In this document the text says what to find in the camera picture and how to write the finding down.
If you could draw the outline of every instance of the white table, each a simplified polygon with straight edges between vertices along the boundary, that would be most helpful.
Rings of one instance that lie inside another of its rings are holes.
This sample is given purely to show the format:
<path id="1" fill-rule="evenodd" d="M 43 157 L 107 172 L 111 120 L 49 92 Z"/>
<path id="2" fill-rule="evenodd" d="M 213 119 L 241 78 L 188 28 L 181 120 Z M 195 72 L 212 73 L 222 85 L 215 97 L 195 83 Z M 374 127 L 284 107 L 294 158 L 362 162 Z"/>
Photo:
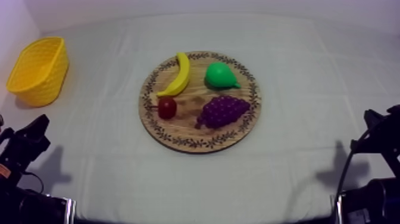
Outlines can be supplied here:
<path id="1" fill-rule="evenodd" d="M 1 107 L 19 129 L 46 113 L 50 148 L 30 166 L 46 192 L 78 201 L 80 217 L 130 223 L 279 223 L 328 215 L 363 111 L 400 96 L 400 41 L 390 35 L 262 14 L 114 20 L 49 33 L 65 38 L 60 97 Z M 138 116 L 147 75 L 177 51 L 227 54 L 256 77 L 262 111 L 240 143 L 210 155 L 168 150 Z M 392 176 L 382 158 L 355 156 L 346 186 Z M 35 179 L 21 186 L 38 188 Z"/>

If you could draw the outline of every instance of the plastic fruit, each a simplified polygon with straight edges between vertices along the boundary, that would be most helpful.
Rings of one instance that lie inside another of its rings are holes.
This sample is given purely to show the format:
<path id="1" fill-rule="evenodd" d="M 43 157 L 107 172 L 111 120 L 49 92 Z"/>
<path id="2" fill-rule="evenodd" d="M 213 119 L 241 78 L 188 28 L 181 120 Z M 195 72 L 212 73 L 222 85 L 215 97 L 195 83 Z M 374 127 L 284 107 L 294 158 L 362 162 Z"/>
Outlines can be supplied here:
<path id="1" fill-rule="evenodd" d="M 171 119 L 176 114 L 176 102 L 172 97 L 161 97 L 158 101 L 158 116 L 162 119 Z"/>
<path id="2" fill-rule="evenodd" d="M 206 125 L 208 128 L 220 128 L 236 122 L 241 115 L 250 109 L 250 103 L 231 96 L 214 97 L 205 104 L 197 118 L 196 128 Z"/>
<path id="3" fill-rule="evenodd" d="M 180 94 L 189 83 L 189 59 L 185 53 L 176 53 L 179 61 L 179 74 L 178 76 L 168 85 L 167 89 L 162 92 L 158 92 L 157 96 L 176 96 Z"/>
<path id="4" fill-rule="evenodd" d="M 240 88 L 235 74 L 233 74 L 227 64 L 222 62 L 211 63 L 210 66 L 208 66 L 205 80 L 216 88 Z"/>

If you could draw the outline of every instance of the plastic basket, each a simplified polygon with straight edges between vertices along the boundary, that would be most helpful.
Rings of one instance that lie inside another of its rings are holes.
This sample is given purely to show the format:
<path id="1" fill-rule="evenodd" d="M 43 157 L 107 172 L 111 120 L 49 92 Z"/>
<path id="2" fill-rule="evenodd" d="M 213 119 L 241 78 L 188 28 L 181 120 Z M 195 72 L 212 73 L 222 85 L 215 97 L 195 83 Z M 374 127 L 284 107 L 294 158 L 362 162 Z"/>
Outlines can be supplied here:
<path id="1" fill-rule="evenodd" d="M 39 39 L 22 50 L 7 81 L 8 91 L 32 107 L 53 102 L 68 69 L 64 39 Z"/>

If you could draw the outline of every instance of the round wooden board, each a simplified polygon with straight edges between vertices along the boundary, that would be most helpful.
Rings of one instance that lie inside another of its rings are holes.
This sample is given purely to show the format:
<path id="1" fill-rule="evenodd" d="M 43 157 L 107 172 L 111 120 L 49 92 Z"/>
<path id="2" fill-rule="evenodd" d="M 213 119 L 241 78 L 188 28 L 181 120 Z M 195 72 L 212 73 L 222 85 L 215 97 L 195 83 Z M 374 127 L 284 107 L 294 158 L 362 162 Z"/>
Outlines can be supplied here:
<path id="1" fill-rule="evenodd" d="M 156 93 L 163 91 L 179 72 L 177 58 L 171 57 L 161 63 L 143 84 L 139 97 L 140 119 L 151 136 L 172 150 L 191 154 L 223 150 L 240 141 L 254 127 L 261 111 L 260 90 L 253 75 L 233 58 L 209 51 L 187 52 L 186 55 L 190 61 L 190 80 L 186 89 L 174 97 L 178 105 L 176 116 L 163 120 L 154 108 L 158 102 Z M 240 89 L 214 91 L 205 86 L 205 72 L 209 64 L 216 61 L 228 64 L 242 86 Z M 227 126 L 209 129 L 203 125 L 195 129 L 196 118 L 203 106 L 219 95 L 244 99 L 251 108 L 237 122 Z"/>

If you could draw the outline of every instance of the toy banana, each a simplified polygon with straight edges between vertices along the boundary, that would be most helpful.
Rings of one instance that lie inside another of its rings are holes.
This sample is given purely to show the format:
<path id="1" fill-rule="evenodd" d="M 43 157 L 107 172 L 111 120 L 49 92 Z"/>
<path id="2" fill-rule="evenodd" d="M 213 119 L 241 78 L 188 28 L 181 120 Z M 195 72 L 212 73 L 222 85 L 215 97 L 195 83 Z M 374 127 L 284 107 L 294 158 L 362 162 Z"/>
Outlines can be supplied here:
<path id="1" fill-rule="evenodd" d="M 165 89 L 162 92 L 157 93 L 158 97 L 176 96 L 179 93 L 181 93 L 189 83 L 190 64 L 189 64 L 188 56 L 186 56 L 185 53 L 178 52 L 178 53 L 176 53 L 176 57 L 178 58 L 178 61 L 179 61 L 179 67 L 180 67 L 179 74 L 168 85 L 167 89 Z"/>

